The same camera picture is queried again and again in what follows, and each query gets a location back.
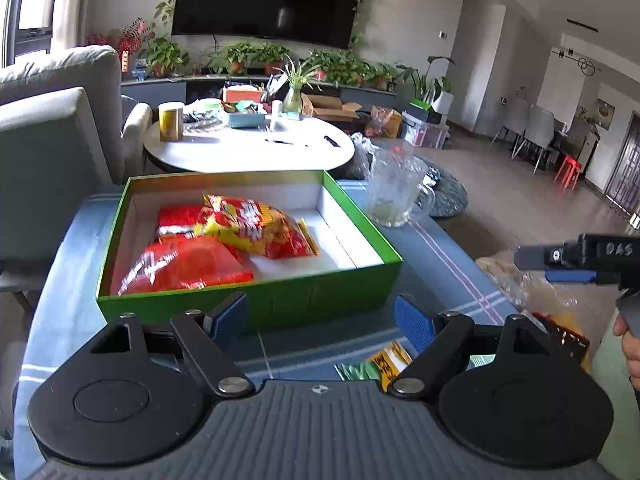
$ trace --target red stool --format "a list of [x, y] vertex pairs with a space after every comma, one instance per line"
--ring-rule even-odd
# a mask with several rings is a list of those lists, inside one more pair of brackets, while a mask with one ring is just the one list
[[562, 185], [565, 189], [569, 187], [569, 184], [573, 184], [571, 189], [575, 189], [575, 185], [578, 183], [578, 177], [580, 176], [580, 171], [582, 170], [582, 165], [580, 162], [575, 160], [572, 156], [566, 156], [562, 161], [562, 166], [560, 166], [560, 171], [556, 173], [556, 177], [554, 181], [558, 180], [558, 177], [562, 175], [562, 172], [566, 169], [566, 174], [562, 178]]

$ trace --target human hand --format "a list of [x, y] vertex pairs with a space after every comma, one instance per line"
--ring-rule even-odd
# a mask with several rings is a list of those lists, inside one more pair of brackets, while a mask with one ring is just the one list
[[631, 374], [631, 384], [636, 390], [640, 390], [640, 339], [631, 335], [622, 314], [618, 314], [613, 324], [613, 335], [622, 336], [622, 353], [625, 355], [626, 367]]

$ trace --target white round table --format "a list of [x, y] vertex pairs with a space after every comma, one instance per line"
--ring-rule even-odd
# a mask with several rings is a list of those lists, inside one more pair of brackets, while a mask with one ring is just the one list
[[161, 142], [159, 123], [143, 134], [146, 153], [162, 170], [332, 170], [351, 160], [354, 153], [353, 142], [344, 132], [318, 118], [280, 119], [273, 132], [268, 128], [184, 126], [179, 142]]

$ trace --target tv cabinet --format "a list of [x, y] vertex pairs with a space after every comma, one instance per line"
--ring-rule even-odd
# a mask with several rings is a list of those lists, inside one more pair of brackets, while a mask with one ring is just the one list
[[[217, 97], [220, 89], [226, 81], [266, 83], [269, 80], [265, 75], [192, 75], [182, 77], [150, 78], [144, 81], [123, 80], [122, 94], [137, 101], [147, 103], [152, 108], [158, 108], [161, 103], [170, 101], [193, 103], [197, 99], [207, 97]], [[320, 82], [320, 90], [315, 84], [313, 89], [306, 87], [303, 89], [307, 94], [324, 94], [339, 97], [343, 103], [357, 102], [362, 105], [366, 112], [371, 110], [373, 105], [388, 108], [396, 108], [396, 97], [394, 92], [385, 92], [375, 88], [358, 88], [351, 86], [338, 86], [327, 82]], [[276, 95], [279, 99], [284, 99], [288, 85], [280, 89]]]

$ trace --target metal screw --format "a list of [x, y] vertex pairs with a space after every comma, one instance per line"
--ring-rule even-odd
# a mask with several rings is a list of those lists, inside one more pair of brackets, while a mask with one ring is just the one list
[[227, 377], [220, 379], [218, 389], [224, 394], [243, 394], [250, 388], [249, 381], [244, 377]]
[[394, 382], [394, 390], [399, 394], [419, 394], [424, 390], [424, 383], [413, 377], [398, 379]]

